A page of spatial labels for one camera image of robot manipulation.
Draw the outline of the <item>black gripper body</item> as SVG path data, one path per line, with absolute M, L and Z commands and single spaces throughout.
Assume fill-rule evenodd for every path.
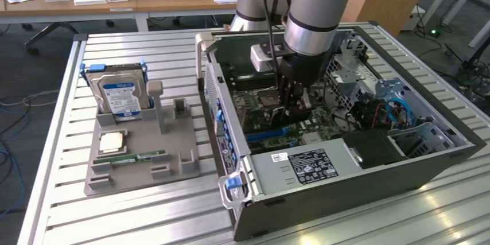
M 319 79 L 326 53 L 315 56 L 294 53 L 281 58 L 279 74 L 286 77 L 290 83 L 310 87 Z

